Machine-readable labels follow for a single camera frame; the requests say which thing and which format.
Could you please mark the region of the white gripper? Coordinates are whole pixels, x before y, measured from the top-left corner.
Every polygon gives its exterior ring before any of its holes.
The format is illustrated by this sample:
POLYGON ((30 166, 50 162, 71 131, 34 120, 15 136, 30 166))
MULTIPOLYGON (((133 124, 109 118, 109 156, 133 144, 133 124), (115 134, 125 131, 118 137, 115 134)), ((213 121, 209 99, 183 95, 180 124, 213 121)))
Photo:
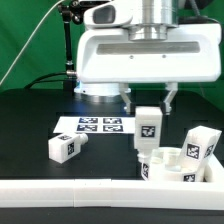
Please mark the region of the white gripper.
POLYGON ((84 13, 77 51, 83 83, 120 83, 127 114, 135 113, 127 83, 166 83, 160 103, 172 111, 176 82, 212 82, 221 74, 218 23, 178 23, 176 3, 104 3, 84 13))

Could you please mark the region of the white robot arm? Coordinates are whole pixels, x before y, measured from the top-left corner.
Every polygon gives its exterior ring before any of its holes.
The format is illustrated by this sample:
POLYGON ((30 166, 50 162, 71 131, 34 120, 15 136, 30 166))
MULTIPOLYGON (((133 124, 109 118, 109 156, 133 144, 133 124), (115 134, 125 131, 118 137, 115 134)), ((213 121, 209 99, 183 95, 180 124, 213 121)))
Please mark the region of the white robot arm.
POLYGON ((77 51, 76 92, 94 102, 121 97, 130 112, 131 83, 163 83, 163 111, 182 82, 212 82, 221 74, 221 25, 200 15, 178 20, 194 0, 111 0, 84 13, 77 51))

